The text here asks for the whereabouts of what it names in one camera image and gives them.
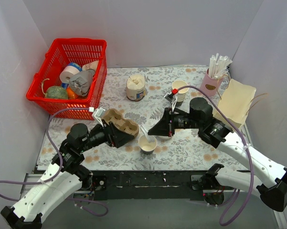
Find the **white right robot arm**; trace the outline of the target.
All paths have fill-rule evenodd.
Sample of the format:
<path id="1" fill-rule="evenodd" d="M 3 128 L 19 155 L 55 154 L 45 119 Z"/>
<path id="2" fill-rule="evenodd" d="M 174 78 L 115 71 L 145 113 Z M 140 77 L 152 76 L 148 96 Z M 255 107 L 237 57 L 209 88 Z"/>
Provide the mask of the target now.
<path id="1" fill-rule="evenodd" d="M 282 212 L 287 206 L 287 167 L 274 162 L 250 145 L 244 146 L 241 137 L 231 127 L 213 117 L 213 108 L 197 97 L 190 101 L 190 111 L 165 108 L 163 117 L 148 131 L 149 135 L 173 136 L 177 129 L 197 129 L 199 138 L 237 160 L 250 173 L 238 172 L 222 164 L 214 164 L 202 177 L 193 181 L 197 189 L 233 187 L 243 191 L 253 188 L 271 209 Z"/>

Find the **white cup lid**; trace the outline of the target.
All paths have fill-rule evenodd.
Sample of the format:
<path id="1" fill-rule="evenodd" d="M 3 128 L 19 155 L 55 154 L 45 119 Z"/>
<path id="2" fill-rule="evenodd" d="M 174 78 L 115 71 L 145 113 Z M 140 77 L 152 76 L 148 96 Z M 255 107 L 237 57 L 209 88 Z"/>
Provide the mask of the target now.
<path id="1" fill-rule="evenodd" d="M 144 125 L 140 125 L 139 127 L 140 127 L 142 133 L 144 134 L 146 140 L 147 140 L 148 142 L 152 142 L 153 139 L 151 138 L 151 136 L 148 135 L 148 130 L 147 130 L 147 128 L 146 128 Z"/>

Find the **kraft paper bag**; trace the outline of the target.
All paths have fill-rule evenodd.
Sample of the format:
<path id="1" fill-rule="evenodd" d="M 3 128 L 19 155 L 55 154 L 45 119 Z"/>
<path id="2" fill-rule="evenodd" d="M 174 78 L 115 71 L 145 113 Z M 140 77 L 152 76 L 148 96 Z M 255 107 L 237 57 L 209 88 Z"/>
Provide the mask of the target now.
<path id="1" fill-rule="evenodd" d="M 238 129 L 245 124 L 256 88 L 231 79 L 218 102 L 219 110 Z"/>

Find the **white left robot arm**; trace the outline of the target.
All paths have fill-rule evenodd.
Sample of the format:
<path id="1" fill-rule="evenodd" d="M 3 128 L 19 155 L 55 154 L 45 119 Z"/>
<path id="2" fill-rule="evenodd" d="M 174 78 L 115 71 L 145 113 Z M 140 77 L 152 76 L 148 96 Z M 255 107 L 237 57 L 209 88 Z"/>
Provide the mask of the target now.
<path id="1" fill-rule="evenodd" d="M 81 163 L 83 152 L 103 143 L 122 147 L 138 135 L 138 125 L 130 121 L 105 121 L 88 130 L 85 124 L 71 127 L 59 152 L 42 177 L 13 206 L 1 215 L 12 229 L 40 229 L 48 215 L 77 190 L 92 186 L 92 173 Z"/>

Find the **brown pulp cup carrier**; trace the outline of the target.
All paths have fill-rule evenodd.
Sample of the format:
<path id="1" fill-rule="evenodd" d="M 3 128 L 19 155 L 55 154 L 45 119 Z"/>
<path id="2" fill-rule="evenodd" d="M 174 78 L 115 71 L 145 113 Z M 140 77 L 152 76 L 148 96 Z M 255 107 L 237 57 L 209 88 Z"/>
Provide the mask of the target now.
<path id="1" fill-rule="evenodd" d="M 126 132 L 133 135 L 135 138 L 139 134 L 139 125 L 130 119 L 125 119 L 123 114 L 117 109 L 111 108 L 106 110 L 105 114 L 102 116 L 102 119 L 109 124 L 112 122 L 115 127 L 120 131 Z"/>

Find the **black paper coffee cup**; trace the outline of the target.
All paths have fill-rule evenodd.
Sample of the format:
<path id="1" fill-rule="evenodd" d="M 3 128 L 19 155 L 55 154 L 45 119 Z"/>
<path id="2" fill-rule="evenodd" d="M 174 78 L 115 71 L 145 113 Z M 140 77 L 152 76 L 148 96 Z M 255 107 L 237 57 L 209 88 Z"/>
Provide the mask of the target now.
<path id="1" fill-rule="evenodd" d="M 138 145 L 140 147 L 140 151 L 145 155 L 150 155 L 154 152 L 155 148 L 157 147 L 157 140 L 155 137 L 151 136 L 152 141 L 149 142 L 148 139 L 142 135 L 139 138 Z"/>

